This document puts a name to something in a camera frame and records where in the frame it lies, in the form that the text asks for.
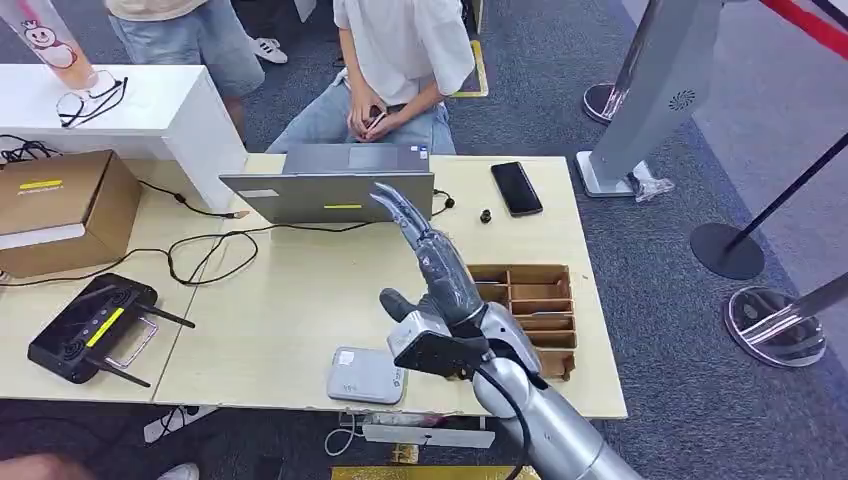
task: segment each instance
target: small black object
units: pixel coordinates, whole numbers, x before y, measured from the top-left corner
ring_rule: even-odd
[[[492,165],[491,170],[510,215],[523,217],[542,211],[542,202],[521,162]]]
[[[150,384],[106,361],[141,315],[150,313],[185,327],[194,324],[157,309],[152,287],[106,273],[89,283],[29,344],[27,358],[69,382],[81,384],[104,370],[143,387]]]

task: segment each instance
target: black cable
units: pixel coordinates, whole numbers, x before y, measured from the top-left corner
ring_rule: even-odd
[[[183,206],[187,207],[191,211],[199,213],[201,215],[207,215],[207,216],[213,216],[213,217],[223,217],[223,218],[241,218],[241,217],[244,216],[244,215],[242,215],[242,213],[246,214],[246,212],[233,212],[233,213],[217,214],[217,213],[209,213],[209,212],[197,210],[195,208],[192,208],[191,206],[189,206],[185,202],[185,197],[183,195],[181,195],[179,193],[171,192],[171,191],[166,190],[166,189],[161,188],[161,187],[157,187],[157,186],[152,185],[152,184],[145,182],[143,180],[139,180],[139,181],[148,188],[151,188],[151,189],[156,190],[158,192],[166,193],[168,195],[173,196],[174,199],[177,202],[181,203]],[[453,206],[456,204],[456,202],[453,200],[453,198],[450,196],[450,194],[443,191],[443,190],[435,190],[434,189],[433,194],[434,195],[446,195],[448,197],[447,200],[445,200],[445,206],[442,209],[438,210],[437,212],[433,213],[433,217],[443,213],[445,210],[447,210],[449,208],[453,208]],[[109,264],[109,265],[107,265],[103,268],[100,268],[98,270],[95,270],[94,272],[87,273],[85,275],[80,275],[78,277],[45,278],[45,279],[42,279],[42,280],[35,280],[35,281],[32,281],[32,282],[23,282],[23,283],[0,283],[0,288],[3,288],[3,287],[31,287],[31,286],[34,286],[34,285],[42,285],[42,284],[45,284],[45,283],[86,280],[86,279],[89,279],[89,278],[96,277],[97,275],[100,275],[101,273],[105,273],[105,272],[117,267],[118,265],[120,265],[121,263],[126,261],[129,257],[131,257],[132,255],[134,255],[136,253],[141,253],[141,252],[161,253],[162,255],[165,255],[165,258],[168,262],[168,273],[174,281],[176,281],[177,283],[179,283],[183,286],[186,286],[186,287],[198,287],[198,286],[209,285],[210,283],[215,283],[215,282],[221,281],[221,280],[223,280],[223,279],[225,279],[225,278],[227,278],[231,275],[234,275],[235,273],[240,271],[242,268],[246,267],[251,262],[253,262],[253,260],[255,260],[256,257],[259,255],[259,244],[257,244],[256,240],[254,240],[253,237],[250,236],[250,234],[252,234],[252,233],[266,232],[266,231],[273,230],[273,229],[276,229],[276,228],[289,228],[289,229],[292,229],[292,230],[305,230],[305,231],[312,231],[312,232],[344,233],[344,232],[350,232],[352,230],[356,230],[356,229],[359,229],[359,228],[362,228],[362,227],[366,227],[366,226],[371,225],[373,223],[374,222],[363,222],[363,223],[357,223],[357,224],[350,225],[350,226],[347,226],[347,227],[342,227],[342,228],[313,227],[313,226],[308,226],[308,225],[294,225],[294,224],[288,224],[288,223],[279,223],[279,224],[274,224],[274,225],[270,225],[270,226],[267,226],[267,227],[252,228],[252,229],[248,229],[248,230],[231,230],[231,231],[226,232],[226,233],[207,233],[207,234],[203,234],[203,235],[195,235],[193,237],[187,237],[187,238],[183,238],[181,240],[177,240],[176,242],[172,243],[168,247],[167,250],[163,250],[161,248],[135,248],[135,249],[132,249],[129,252],[127,252],[124,256],[122,256],[118,260],[115,260],[111,264]],[[218,250],[218,248],[221,245],[223,245],[224,240],[226,240],[227,238],[230,238],[230,237],[235,237],[235,236],[243,236],[243,237],[247,238],[248,240],[250,240],[250,243],[253,246],[253,251],[250,253],[248,258],[245,261],[243,261],[242,263],[240,263],[237,267],[232,268],[229,271],[227,271],[227,272],[225,272],[221,275],[218,275],[217,277],[210,278],[210,279],[207,279],[207,280],[197,280],[196,281],[195,277],[197,277],[197,275],[200,273],[200,271],[203,269],[203,267],[209,262],[209,260],[212,258],[212,255]],[[191,242],[195,242],[195,241],[198,241],[198,240],[205,240],[205,239],[215,239],[215,244],[206,253],[206,255],[204,255],[203,259],[201,259],[200,262],[195,266],[194,271],[191,273],[191,275],[187,279],[180,277],[177,274],[177,271],[176,271],[176,268],[175,268],[174,252],[178,248],[180,248],[180,247],[182,247],[186,244],[189,244]]]
[[[197,208],[189,205],[188,200],[186,200],[185,196],[181,193],[172,192],[172,191],[166,190],[162,187],[157,187],[156,185],[145,182],[144,180],[139,180],[138,183],[144,185],[145,187],[147,187],[151,190],[156,190],[157,192],[161,192],[161,193],[164,193],[164,194],[167,194],[167,195],[174,197],[174,200],[176,200],[177,203],[181,203],[187,209],[191,210],[194,213],[200,214],[200,215],[206,215],[207,217],[230,218],[230,219],[232,219],[232,218],[243,218],[245,215],[247,215],[247,212],[245,212],[244,210],[242,210],[240,212],[230,212],[230,213],[205,212],[203,210],[197,209]]]
[[[170,414],[170,415],[168,415],[168,417],[167,417],[167,418],[168,418],[168,420],[167,420],[167,421],[165,421],[165,417],[160,417],[160,418],[159,418],[159,425],[161,425],[161,426],[162,426],[162,433],[160,433],[160,434],[159,434],[159,436],[158,436],[158,437],[156,437],[156,440],[154,440],[154,441],[150,442],[151,444],[152,444],[152,443],[156,443],[156,442],[158,442],[159,440],[162,440],[162,437],[164,437],[165,435],[167,435],[167,434],[169,434],[169,433],[174,433],[174,431],[173,431],[173,430],[171,430],[170,426],[171,426],[171,420],[173,420],[173,419],[174,419],[174,415],[175,415],[177,412],[180,412],[180,418],[182,418],[182,421],[183,421],[182,425],[180,425],[180,426],[179,426],[179,428],[182,428],[182,427],[184,427],[184,426],[185,426],[185,412],[183,412],[183,407],[176,407],[176,408],[174,408],[173,410],[171,410],[171,414]]]
[[[0,138],[11,138],[21,142],[21,146],[11,150],[0,150],[0,158],[3,158],[9,163],[24,162],[27,160],[35,160],[43,157],[52,157],[53,155],[61,155],[60,152],[53,150],[44,145],[40,140],[27,140],[17,135],[2,134]]]
[[[503,387],[495,377],[493,377],[489,372],[483,370],[478,367],[474,370],[476,373],[479,373],[481,377],[485,378],[487,382],[492,384],[495,387],[495,390],[500,392],[503,395],[504,399],[506,399],[509,406],[515,411],[515,416],[518,417],[518,423],[521,424],[521,433],[523,436],[523,441],[521,443],[521,454],[518,457],[518,463],[515,465],[515,468],[509,472],[509,475],[506,476],[505,480],[514,480],[518,475],[521,474],[521,470],[527,465],[527,460],[530,457],[530,426],[527,425],[527,419],[524,418],[524,413],[521,412],[521,407],[518,406],[515,399],[512,398],[512,395]]]

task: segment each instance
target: yellow floor marker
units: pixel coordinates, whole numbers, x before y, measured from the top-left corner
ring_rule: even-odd
[[[332,480],[493,480],[506,477],[512,467],[333,467]],[[518,480],[539,480],[525,467]]]
[[[392,450],[392,464],[418,465],[418,445],[395,444]]]
[[[483,47],[479,40],[471,40],[471,51],[474,52],[475,69],[477,70],[478,91],[459,91],[451,95],[455,98],[487,97],[489,95],[489,83],[486,81],[486,65],[483,63]]]

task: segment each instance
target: white t-shirt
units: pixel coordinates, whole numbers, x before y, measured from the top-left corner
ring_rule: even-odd
[[[433,79],[452,95],[474,69],[460,0],[333,0],[333,10],[386,105],[408,103]]]
[[[182,17],[206,0],[106,0],[112,15],[135,22],[155,22]]]

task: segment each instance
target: floor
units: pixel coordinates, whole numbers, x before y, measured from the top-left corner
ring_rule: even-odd
[[[449,102],[458,151],[571,158],[590,149],[603,128],[581,113],[580,94],[614,77],[634,30],[625,7],[639,10],[631,1],[488,0],[481,41],[492,93]],[[127,61],[97,2],[55,3],[95,62]],[[265,85],[248,99],[253,151],[265,148],[335,73],[330,2],[319,3],[305,25],[288,4],[274,19],[290,62],[266,64]],[[838,81],[846,78],[844,65],[749,3],[726,9],[712,99],[650,158],[677,190],[644,205],[591,200],[572,172],[630,414],[596,426],[647,478],[839,479],[848,469],[848,375],[837,355],[828,352],[805,370],[776,370],[743,354],[718,320],[722,300],[743,286],[807,290],[841,273],[846,254],[836,246],[846,237],[838,202],[846,196],[837,169],[844,159],[814,180],[828,185],[811,184],[756,235],[768,258],[754,281],[710,274],[687,244],[704,222],[750,220],[846,123],[848,97]],[[242,7],[243,21],[254,28],[260,6]],[[746,25],[751,32],[743,31]],[[9,46],[0,61],[35,61],[8,32],[0,31],[0,41]],[[739,86],[731,74],[750,80]],[[772,159],[786,167],[766,170]],[[452,193],[462,201],[461,192]],[[777,229],[792,212],[803,214],[803,222]],[[831,252],[830,262],[822,252]],[[143,447],[140,425],[163,409],[3,401],[0,458],[64,452],[86,460],[100,478],[129,480],[155,478],[187,459],[200,462],[204,478],[265,480],[257,465],[281,458],[284,478],[327,479],[332,465],[385,464],[390,449],[357,441],[330,459],[322,442],[334,414],[275,410],[222,410]],[[52,418],[38,419],[43,416]],[[509,464],[516,453],[498,435],[491,450],[427,447],[421,461]]]

